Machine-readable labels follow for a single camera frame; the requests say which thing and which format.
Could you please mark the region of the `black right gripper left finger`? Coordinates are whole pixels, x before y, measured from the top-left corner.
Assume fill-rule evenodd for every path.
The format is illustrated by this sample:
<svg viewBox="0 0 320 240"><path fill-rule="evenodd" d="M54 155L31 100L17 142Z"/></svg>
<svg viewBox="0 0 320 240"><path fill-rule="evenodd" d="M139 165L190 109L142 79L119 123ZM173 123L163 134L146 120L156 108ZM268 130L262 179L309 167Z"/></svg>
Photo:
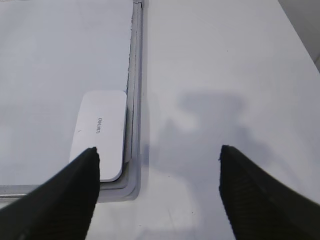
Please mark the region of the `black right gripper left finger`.
<svg viewBox="0 0 320 240"><path fill-rule="evenodd" d="M50 180L0 210L2 240L84 240L100 192L100 158L87 148Z"/></svg>

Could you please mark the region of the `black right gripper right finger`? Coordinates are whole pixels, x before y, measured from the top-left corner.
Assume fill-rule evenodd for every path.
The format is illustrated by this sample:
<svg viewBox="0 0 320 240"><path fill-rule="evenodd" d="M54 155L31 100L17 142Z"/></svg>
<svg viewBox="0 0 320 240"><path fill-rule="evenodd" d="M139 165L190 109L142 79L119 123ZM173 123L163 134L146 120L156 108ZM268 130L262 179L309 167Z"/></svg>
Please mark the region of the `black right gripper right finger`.
<svg viewBox="0 0 320 240"><path fill-rule="evenodd" d="M320 206L223 145L219 194L237 240L318 240Z"/></svg>

